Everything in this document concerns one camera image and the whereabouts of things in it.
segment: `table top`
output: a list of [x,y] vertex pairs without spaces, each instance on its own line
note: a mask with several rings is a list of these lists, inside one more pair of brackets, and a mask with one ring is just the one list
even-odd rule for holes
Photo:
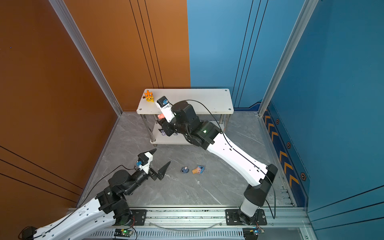
[[[192,99],[204,104],[212,114],[233,114],[233,104],[229,89],[145,89],[144,92],[153,92],[155,102],[165,96],[172,104],[182,100]],[[196,112],[196,114],[209,114],[209,112],[195,101],[188,101]],[[155,103],[148,102],[145,98],[141,98],[139,106],[136,110],[138,114],[161,114],[161,110]]]

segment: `blue wall panel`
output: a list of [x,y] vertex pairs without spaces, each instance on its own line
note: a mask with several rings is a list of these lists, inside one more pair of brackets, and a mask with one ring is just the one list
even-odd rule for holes
[[247,78],[246,74],[243,76],[239,91],[241,100],[238,97],[235,107],[248,108],[263,99],[303,3],[304,0],[268,1],[257,43],[251,43],[254,49],[252,62]]
[[252,1],[188,0],[192,88],[233,89]]
[[188,0],[191,87],[229,88],[235,107],[260,101],[303,3]]
[[315,231],[319,240],[382,239],[384,219]]
[[[333,204],[383,185],[382,9],[383,1],[319,1],[272,98],[311,179],[311,220],[384,199],[378,189]],[[331,227],[316,231],[319,240],[341,234],[366,239],[347,233],[354,228],[377,233],[373,225],[378,220],[331,225],[377,218],[383,211],[380,204],[313,224],[315,229]]]

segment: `blue toy figure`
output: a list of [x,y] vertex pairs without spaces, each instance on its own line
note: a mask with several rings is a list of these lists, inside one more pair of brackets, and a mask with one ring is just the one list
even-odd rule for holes
[[188,167],[183,167],[183,168],[181,169],[181,172],[182,172],[182,173],[187,173],[187,172],[189,172]]

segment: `toy on floor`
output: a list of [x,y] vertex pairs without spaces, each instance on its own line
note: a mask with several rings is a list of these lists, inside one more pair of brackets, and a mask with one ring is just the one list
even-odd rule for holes
[[205,167],[204,166],[197,166],[194,170],[192,170],[192,173],[195,174],[202,174],[204,171]]
[[181,172],[182,172],[182,173],[187,173],[187,172],[189,172],[189,168],[188,168],[188,167],[183,167],[183,168],[181,169]]
[[152,92],[149,92],[149,90],[147,90],[147,92],[146,93],[144,93],[144,95],[145,95],[145,99],[148,101],[148,102],[155,102],[154,100],[153,100],[153,94],[152,94]]

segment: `orange chevron stripe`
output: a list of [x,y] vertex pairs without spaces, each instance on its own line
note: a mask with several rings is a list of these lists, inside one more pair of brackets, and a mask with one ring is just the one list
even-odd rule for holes
[[282,155],[288,157],[287,154],[286,154],[285,152],[280,151],[280,162],[281,162],[281,156],[282,156]]
[[277,134],[277,132],[272,131],[272,142],[273,142],[273,136],[274,136],[274,135],[279,136],[279,135]]
[[268,132],[270,132],[271,127],[274,127],[272,123],[268,123]]
[[270,116],[265,116],[265,125],[266,125],[266,119],[271,118]]
[[289,175],[289,186],[291,188],[292,188],[292,180],[294,180],[297,184],[300,184],[296,178],[294,178],[292,175]]
[[284,163],[284,173],[287,174],[287,167],[293,170],[293,167],[289,165],[287,162]]

